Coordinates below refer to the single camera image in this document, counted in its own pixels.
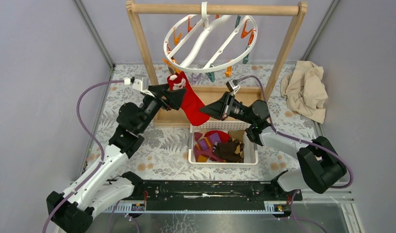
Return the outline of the small red sock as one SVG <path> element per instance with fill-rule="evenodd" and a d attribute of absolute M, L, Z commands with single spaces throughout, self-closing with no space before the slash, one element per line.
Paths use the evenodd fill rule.
<path fill-rule="evenodd" d="M 181 73 L 175 73 L 168 76 L 166 80 L 171 90 L 186 90 L 181 108 L 193 126 L 202 125 L 209 120 L 210 116 L 200 111 L 205 104 L 193 91 L 186 74 L 183 71 Z"/>

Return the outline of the red santa bear sock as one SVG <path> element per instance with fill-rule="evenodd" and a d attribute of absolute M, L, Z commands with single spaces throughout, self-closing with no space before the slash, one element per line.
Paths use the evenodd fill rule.
<path fill-rule="evenodd" d="M 219 131 L 219 130 L 211 130 L 211 131 L 208 131 L 208 132 L 205 134 L 205 137 L 210 137 L 210 136 L 212 136 L 213 134 L 217 134 L 217 135 L 218 135 L 217 138 L 219 138 L 219 139 L 220 139 L 220 142 L 222 142 L 222 143 L 227 143 L 227 142 L 231 139 L 231 136 L 230 136 L 229 134 L 227 134 L 227 133 L 224 132 L 224 131 Z"/>

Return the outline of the tan brown sock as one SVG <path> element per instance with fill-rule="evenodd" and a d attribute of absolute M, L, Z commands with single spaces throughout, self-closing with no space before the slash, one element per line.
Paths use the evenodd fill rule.
<path fill-rule="evenodd" d="M 239 142 L 244 141 L 244 133 L 245 133 L 245 130 L 228 131 L 228 135 L 232 139 L 237 140 Z"/>

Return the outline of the dark brown sock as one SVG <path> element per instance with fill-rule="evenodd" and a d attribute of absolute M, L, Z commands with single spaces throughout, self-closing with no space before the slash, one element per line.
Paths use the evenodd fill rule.
<path fill-rule="evenodd" d="M 212 153 L 216 157 L 225 160 L 226 162 L 239 163 L 240 156 L 235 153 L 236 147 L 237 145 L 235 141 L 217 143 L 217 145 L 213 147 Z"/>

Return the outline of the purple orange striped sock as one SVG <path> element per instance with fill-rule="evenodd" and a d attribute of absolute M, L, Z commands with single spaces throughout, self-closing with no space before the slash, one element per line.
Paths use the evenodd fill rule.
<path fill-rule="evenodd" d="M 216 162 L 225 162 L 225 160 L 216 157 L 212 153 L 213 147 L 217 143 L 220 143 L 220 139 L 217 137 L 217 134 L 213 134 L 210 137 L 205 137 L 203 133 L 194 133 L 194 139 L 196 140 L 196 144 L 193 146 L 193 150 L 196 162 L 206 163 L 209 160 Z"/>

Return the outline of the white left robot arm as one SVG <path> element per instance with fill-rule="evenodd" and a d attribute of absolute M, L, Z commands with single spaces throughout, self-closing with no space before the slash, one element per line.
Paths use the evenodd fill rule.
<path fill-rule="evenodd" d="M 138 151 L 145 140 L 142 134 L 159 110 L 179 110 L 186 92 L 186 88 L 170 90 L 168 84 L 150 85 L 141 90 L 144 98 L 140 106 L 133 102 L 123 104 L 116 119 L 118 126 L 101 156 L 63 192 L 48 195 L 49 216 L 42 231 L 46 232 L 53 222 L 67 233 L 84 233 L 96 216 L 114 202 L 141 197 L 142 185 L 125 177 L 103 191 L 100 187 Z"/>

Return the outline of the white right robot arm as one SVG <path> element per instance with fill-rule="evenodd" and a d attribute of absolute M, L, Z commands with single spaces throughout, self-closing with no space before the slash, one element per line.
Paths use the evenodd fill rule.
<path fill-rule="evenodd" d="M 219 100 L 200 108 L 200 112 L 217 120 L 232 117 L 246 122 L 249 124 L 245 130 L 249 141 L 298 160 L 299 169 L 282 173 L 275 178 L 277 183 L 271 185 L 271 195 L 277 200 L 287 197 L 290 191 L 304 188 L 323 194 L 329 188 L 335 188 L 335 183 L 347 174 L 347 166 L 327 138 L 302 139 L 275 129 L 267 121 L 270 113 L 264 100 L 245 106 L 234 95 L 225 92 Z"/>

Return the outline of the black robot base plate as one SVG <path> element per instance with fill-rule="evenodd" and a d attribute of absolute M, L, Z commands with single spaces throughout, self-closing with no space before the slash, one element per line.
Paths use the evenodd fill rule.
<path fill-rule="evenodd" d="M 286 205 L 294 197 L 303 199 L 300 192 L 284 192 L 277 184 L 258 181 L 159 181 L 147 180 L 136 186 L 125 201 L 141 203 L 221 203 L 221 202 L 277 202 Z"/>

